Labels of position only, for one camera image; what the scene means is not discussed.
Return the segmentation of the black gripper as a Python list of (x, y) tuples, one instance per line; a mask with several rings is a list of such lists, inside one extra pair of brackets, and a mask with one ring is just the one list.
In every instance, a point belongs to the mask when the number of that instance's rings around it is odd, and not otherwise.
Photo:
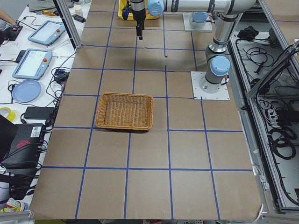
[(137, 21), (136, 35), (139, 40), (143, 40), (144, 20), (146, 18), (146, 10), (144, 3), (127, 3), (121, 10), (124, 20), (128, 19), (129, 13), (132, 13), (133, 19)]

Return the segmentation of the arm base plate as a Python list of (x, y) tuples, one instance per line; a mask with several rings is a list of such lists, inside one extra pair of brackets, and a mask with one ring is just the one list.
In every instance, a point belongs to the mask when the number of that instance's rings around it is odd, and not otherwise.
[(206, 72), (191, 71), (193, 98), (195, 100), (230, 100), (226, 80), (223, 77), (219, 84), (206, 80)]
[(206, 12), (183, 13), (185, 31), (211, 33), (213, 28)]

